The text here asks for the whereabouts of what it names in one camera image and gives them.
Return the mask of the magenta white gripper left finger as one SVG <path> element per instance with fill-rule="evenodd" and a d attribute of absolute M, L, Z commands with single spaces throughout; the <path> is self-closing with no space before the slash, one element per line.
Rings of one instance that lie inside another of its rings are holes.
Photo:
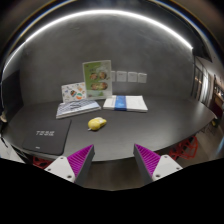
<path fill-rule="evenodd" d="M 72 183 L 84 183 L 94 155 L 94 145 L 89 145 L 68 157 L 59 156 L 45 171 Z"/>

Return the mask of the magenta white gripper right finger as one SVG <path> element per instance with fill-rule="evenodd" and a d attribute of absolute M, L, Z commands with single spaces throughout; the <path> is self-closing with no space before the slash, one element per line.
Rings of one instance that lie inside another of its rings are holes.
<path fill-rule="evenodd" d="M 138 144 L 134 145 L 133 154 L 144 182 L 159 180 L 182 169 L 169 155 L 160 156 Z"/>

